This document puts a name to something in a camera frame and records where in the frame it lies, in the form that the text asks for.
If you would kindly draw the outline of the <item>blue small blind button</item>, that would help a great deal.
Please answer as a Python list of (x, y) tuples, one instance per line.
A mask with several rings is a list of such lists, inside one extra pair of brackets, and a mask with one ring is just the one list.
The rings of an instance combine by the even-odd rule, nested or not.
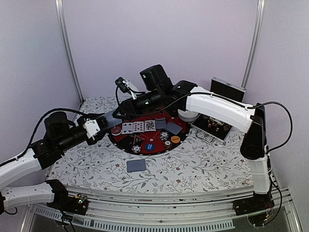
[(153, 143), (147, 143), (145, 146), (144, 146), (144, 149), (147, 151), (147, 152), (151, 152), (155, 149), (155, 145)]

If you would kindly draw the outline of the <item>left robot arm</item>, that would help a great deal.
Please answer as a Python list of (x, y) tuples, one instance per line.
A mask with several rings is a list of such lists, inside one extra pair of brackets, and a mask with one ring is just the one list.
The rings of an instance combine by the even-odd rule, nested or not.
[(102, 114), (80, 112), (77, 123), (68, 120), (68, 110), (53, 109), (39, 120), (45, 125), (45, 135), (36, 142), (30, 141), (23, 152), (0, 165), (0, 211), (23, 205), (45, 203), (60, 212), (85, 215), (87, 197), (83, 194), (70, 196), (66, 187), (57, 179), (27, 187), (10, 188), (12, 182), (35, 171), (44, 170), (71, 148), (86, 142), (94, 145), (101, 140), (109, 127), (108, 117)]

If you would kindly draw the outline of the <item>orange big blind button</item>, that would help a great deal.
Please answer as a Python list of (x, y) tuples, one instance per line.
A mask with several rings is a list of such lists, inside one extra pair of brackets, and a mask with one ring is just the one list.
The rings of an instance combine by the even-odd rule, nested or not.
[(175, 136), (172, 136), (170, 140), (171, 140), (171, 142), (174, 143), (174, 144), (178, 144), (178, 143), (181, 141), (180, 137), (179, 137), (179, 136), (176, 136), (176, 135), (175, 135)]

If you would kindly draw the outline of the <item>blue ten poker chip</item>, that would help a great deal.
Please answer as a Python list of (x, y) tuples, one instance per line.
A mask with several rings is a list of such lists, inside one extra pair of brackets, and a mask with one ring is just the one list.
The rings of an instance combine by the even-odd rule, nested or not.
[(136, 154), (140, 153), (141, 152), (141, 146), (140, 145), (133, 145), (132, 146), (132, 152), (136, 153)]

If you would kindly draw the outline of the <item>black triangular all-in marker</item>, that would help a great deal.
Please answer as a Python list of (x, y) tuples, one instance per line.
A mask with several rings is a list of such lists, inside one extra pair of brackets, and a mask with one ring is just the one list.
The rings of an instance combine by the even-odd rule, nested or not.
[(134, 144), (142, 143), (144, 141), (140, 136), (134, 136)]

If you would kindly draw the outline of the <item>red hundred poker chip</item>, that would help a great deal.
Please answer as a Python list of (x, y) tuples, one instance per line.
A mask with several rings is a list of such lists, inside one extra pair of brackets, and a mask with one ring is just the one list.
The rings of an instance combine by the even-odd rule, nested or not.
[(164, 148), (170, 149), (171, 146), (172, 146), (172, 142), (171, 142), (171, 141), (165, 141), (165, 142), (164, 142)]

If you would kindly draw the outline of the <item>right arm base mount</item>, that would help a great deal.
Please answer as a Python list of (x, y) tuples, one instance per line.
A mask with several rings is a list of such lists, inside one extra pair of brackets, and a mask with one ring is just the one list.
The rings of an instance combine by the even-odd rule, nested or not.
[[(276, 213), (274, 213), (274, 200), (272, 198), (272, 187), (280, 195), (280, 204)], [(248, 222), (255, 228), (261, 228), (270, 224), (279, 214), (282, 207), (282, 192), (278, 186), (272, 185), (267, 194), (253, 193), (252, 197), (233, 201), (233, 209), (237, 216), (248, 215), (263, 211), (263, 213), (248, 216)]]

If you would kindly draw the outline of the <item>clear red dealer button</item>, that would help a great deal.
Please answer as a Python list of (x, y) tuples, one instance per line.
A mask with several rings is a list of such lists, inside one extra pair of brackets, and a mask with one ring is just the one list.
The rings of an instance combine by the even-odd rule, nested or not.
[(118, 136), (122, 134), (122, 127), (117, 125), (111, 128), (111, 134), (113, 136)]

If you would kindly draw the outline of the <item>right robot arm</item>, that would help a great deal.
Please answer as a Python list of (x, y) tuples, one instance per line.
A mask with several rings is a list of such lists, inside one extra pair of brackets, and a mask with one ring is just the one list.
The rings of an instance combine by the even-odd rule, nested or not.
[(147, 93), (141, 93), (122, 77), (115, 81), (123, 93), (132, 96), (120, 103), (118, 109), (121, 118), (132, 119), (158, 107), (176, 107), (182, 111), (210, 116), (235, 127), (245, 134), (240, 153), (248, 160), (253, 176), (253, 191), (256, 195), (250, 199), (250, 207), (259, 211), (267, 205), (266, 194), (271, 184), (266, 158), (264, 107), (231, 100), (189, 81), (179, 81), (173, 85), (160, 64), (141, 71), (140, 76)]

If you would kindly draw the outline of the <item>dealt playing card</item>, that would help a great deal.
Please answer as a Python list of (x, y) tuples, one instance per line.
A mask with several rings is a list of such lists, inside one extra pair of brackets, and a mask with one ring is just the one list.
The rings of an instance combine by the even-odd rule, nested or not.
[(155, 128), (156, 129), (164, 129), (166, 127), (166, 119), (165, 118), (157, 118), (155, 119)]
[(146, 162), (144, 159), (130, 160), (126, 162), (127, 172), (142, 172), (145, 171)]
[(165, 130), (172, 133), (172, 134), (175, 134), (177, 135), (179, 132), (182, 131), (182, 127), (173, 123), (173, 122), (169, 122), (166, 127), (165, 127)]

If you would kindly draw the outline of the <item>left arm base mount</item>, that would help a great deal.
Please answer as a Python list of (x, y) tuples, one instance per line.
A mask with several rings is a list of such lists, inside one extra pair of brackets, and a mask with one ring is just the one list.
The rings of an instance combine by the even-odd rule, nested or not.
[(68, 212), (85, 216), (89, 201), (86, 195), (78, 193), (76, 196), (69, 196), (65, 186), (56, 179), (47, 180), (46, 183), (52, 188), (54, 194), (53, 201), (46, 206), (57, 209), (61, 212)]

